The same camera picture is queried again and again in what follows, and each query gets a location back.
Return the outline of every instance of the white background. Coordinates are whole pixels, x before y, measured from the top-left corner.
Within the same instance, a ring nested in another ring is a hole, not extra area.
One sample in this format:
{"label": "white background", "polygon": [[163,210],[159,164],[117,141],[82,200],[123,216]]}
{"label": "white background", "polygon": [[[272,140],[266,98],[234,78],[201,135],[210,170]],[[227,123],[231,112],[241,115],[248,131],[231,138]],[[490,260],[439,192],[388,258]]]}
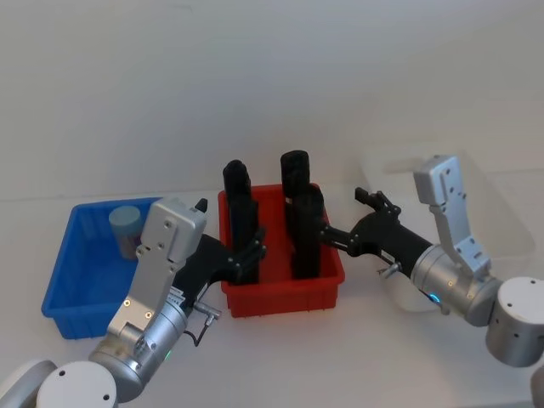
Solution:
{"label": "white background", "polygon": [[294,147],[321,183],[376,141],[535,152],[543,22],[536,0],[2,0],[0,199],[218,188],[235,157],[276,181]]}

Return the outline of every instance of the white table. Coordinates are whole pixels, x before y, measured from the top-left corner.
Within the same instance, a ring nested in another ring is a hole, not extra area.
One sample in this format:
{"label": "white table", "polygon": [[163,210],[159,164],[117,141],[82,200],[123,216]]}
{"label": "white table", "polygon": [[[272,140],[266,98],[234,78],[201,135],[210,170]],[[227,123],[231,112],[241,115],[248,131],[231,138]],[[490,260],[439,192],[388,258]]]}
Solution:
{"label": "white table", "polygon": [[[544,278],[544,171],[494,173],[533,233],[528,273]],[[323,186],[331,222],[350,228],[365,213],[354,186]],[[207,233],[218,233],[216,192]],[[110,197],[0,202],[0,378],[35,357],[84,360],[98,339],[66,341],[40,307],[70,210]],[[342,256],[346,281],[337,307],[311,313],[232,319],[216,285],[206,300],[224,311],[199,348],[182,337],[144,393],[127,406],[277,408],[312,406],[474,406],[529,400],[534,369],[494,360],[485,329],[455,316],[407,314],[384,294],[372,257]],[[201,321],[191,318],[199,330]]]}

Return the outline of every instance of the led light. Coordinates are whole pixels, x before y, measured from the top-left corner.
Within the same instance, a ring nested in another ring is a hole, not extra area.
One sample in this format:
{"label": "led light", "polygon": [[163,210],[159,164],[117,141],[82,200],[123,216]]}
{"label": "led light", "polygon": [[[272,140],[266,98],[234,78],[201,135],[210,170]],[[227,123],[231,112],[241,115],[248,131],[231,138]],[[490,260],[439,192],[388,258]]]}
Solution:
{"label": "led light", "polygon": [[440,303],[440,298],[436,296],[434,293],[431,293],[428,296],[433,300],[433,302]]}

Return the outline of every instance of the metal bracket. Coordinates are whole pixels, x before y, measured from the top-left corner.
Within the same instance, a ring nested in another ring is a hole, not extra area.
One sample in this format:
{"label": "metal bracket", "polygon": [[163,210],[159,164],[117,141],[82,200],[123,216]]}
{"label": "metal bracket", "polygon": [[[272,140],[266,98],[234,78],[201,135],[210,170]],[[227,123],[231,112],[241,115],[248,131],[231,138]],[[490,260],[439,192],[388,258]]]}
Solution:
{"label": "metal bracket", "polygon": [[419,201],[429,205],[440,245],[465,275],[482,279],[489,274],[490,258],[475,240],[468,223],[467,193],[455,156],[435,156],[414,172]]}
{"label": "metal bracket", "polygon": [[131,352],[164,306],[175,275],[195,252],[205,226],[205,214],[187,208],[179,198],[164,198],[151,206],[136,252],[133,283],[108,326]]}

